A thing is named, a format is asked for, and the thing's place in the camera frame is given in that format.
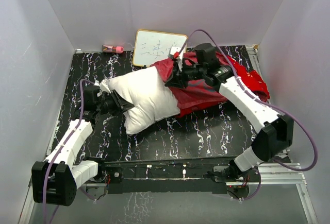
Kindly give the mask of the white pillow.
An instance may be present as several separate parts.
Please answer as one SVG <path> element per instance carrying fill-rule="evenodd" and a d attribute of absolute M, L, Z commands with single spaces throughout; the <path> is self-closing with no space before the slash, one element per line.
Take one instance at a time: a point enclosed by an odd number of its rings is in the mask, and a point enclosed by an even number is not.
<path fill-rule="evenodd" d="M 128 135 L 137 134 L 155 122 L 180 113 L 177 99 L 164 85 L 154 66 L 108 79 L 111 90 L 116 90 L 135 105 L 124 112 Z"/>

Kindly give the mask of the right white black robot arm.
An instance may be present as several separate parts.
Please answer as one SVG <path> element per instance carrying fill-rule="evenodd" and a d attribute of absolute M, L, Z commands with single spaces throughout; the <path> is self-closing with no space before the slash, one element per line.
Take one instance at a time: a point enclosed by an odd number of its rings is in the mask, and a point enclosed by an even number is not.
<path fill-rule="evenodd" d="M 184 62 L 178 47 L 171 47 L 169 57 L 174 62 L 167 87 L 186 88 L 190 80 L 203 79 L 206 84 L 226 97 L 253 125 L 257 132 L 251 146 L 230 161 L 219 175 L 242 181 L 249 170 L 269 161 L 292 144 L 293 119 L 281 115 L 260 101 L 240 78 L 234 75 L 229 65 L 221 65 L 215 48 L 200 44 L 195 48 L 197 62 Z"/>

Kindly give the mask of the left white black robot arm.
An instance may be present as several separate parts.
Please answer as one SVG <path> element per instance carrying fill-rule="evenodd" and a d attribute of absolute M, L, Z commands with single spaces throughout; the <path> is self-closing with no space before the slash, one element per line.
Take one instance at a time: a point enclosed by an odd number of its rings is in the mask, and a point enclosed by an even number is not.
<path fill-rule="evenodd" d="M 91 84 L 81 86 L 80 91 L 80 106 L 61 141 L 43 161 L 32 166 L 36 203 L 70 206 L 84 183 L 90 179 L 102 182 L 107 174 L 102 159 L 83 160 L 76 165 L 78 153 L 102 115 L 118 116 L 134 107 L 116 90 Z"/>

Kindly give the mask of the small yellow-framed whiteboard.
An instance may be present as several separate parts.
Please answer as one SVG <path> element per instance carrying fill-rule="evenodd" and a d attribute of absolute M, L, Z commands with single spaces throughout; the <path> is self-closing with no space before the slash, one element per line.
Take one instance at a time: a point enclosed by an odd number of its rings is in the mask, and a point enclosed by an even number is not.
<path fill-rule="evenodd" d="M 177 33 L 140 29 L 136 33 L 132 64 L 144 67 L 166 59 L 172 47 L 180 50 L 187 36 Z"/>

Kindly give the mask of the pink whiteboard marker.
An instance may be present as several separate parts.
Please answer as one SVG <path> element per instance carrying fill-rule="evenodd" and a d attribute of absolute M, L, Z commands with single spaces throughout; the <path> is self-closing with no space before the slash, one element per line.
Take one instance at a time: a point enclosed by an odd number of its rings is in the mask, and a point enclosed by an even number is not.
<path fill-rule="evenodd" d="M 121 46 L 102 45 L 102 52 L 104 53 L 121 54 L 123 51 L 124 48 Z"/>

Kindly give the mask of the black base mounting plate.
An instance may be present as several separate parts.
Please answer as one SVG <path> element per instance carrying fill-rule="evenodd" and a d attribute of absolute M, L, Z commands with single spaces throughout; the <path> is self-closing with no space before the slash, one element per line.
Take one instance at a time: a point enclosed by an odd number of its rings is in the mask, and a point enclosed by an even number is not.
<path fill-rule="evenodd" d="M 106 194 L 209 192 L 235 198 L 251 194 L 250 185 L 261 186 L 258 169 L 238 174 L 231 157 L 103 162 L 102 172 L 103 178 L 83 186 L 103 187 Z"/>

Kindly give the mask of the aluminium frame rail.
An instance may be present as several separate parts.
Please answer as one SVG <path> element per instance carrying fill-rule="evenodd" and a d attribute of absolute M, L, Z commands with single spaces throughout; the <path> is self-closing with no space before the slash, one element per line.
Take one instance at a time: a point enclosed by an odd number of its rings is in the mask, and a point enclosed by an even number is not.
<path fill-rule="evenodd" d="M 263 102 L 244 83 L 231 62 L 221 64 L 217 50 L 204 43 L 196 47 L 196 60 L 178 63 L 178 53 L 170 54 L 171 75 L 163 87 L 186 89 L 191 80 L 202 80 L 221 94 L 251 123 L 256 137 L 251 146 L 226 165 L 201 173 L 202 159 L 173 161 L 105 162 L 89 157 L 75 163 L 77 153 L 103 115 L 119 116 L 135 104 L 106 84 L 81 87 L 81 104 L 55 150 L 31 169 L 33 198 L 43 205 L 69 206 L 76 192 L 92 178 L 103 179 L 113 194 L 128 192 L 205 192 L 228 180 L 247 179 L 261 164 L 273 159 L 292 144 L 293 127 L 298 123 L 288 112 Z"/>

